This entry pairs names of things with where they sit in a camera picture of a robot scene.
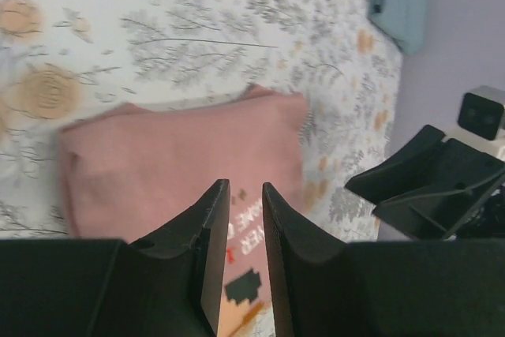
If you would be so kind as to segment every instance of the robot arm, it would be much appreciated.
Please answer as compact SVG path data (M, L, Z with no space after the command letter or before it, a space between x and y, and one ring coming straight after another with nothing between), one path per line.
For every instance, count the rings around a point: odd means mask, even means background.
M456 128L446 134L426 125L385 162L351 178L346 188L411 238L505 235L504 104L500 90L483 86L466 93Z

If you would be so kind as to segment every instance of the black mount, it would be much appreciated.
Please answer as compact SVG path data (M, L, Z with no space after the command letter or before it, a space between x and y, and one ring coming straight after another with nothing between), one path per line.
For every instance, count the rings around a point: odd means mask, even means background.
M503 161L427 125L346 188L410 238L483 238L505 235L505 203L495 194L504 182Z

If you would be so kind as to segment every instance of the bed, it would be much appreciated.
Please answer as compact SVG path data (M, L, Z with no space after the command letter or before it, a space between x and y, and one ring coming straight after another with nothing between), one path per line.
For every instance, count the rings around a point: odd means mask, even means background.
M250 83L302 92L309 218L376 238L347 179L387 154L402 56L367 0L0 0L0 238L65 236L54 132L131 102L171 110ZM266 307L239 335L274 335Z

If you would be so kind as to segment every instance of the pink towel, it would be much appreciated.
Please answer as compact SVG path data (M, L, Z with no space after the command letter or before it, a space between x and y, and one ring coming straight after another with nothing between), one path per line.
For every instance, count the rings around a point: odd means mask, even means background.
M268 303L261 187L273 183L301 209L298 133L307 111L301 95L256 85L218 107L152 112L128 104L63 129L62 188L71 233L132 242L194 204L216 179L229 178L223 299L241 312ZM241 278L257 279L257 298L234 299L227 284ZM220 335L240 326L232 324L245 314L225 316L234 321L221 326Z

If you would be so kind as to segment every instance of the floral bedsheet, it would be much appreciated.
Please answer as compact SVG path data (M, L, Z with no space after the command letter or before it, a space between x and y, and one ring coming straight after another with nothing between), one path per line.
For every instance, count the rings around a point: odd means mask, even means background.
M375 238L370 207L342 186L387 154L402 57L366 2L0 0L0 238L65 235L57 128L123 102L223 102L251 82L309 99L309 217ZM252 324L243 335L273 335L271 310Z

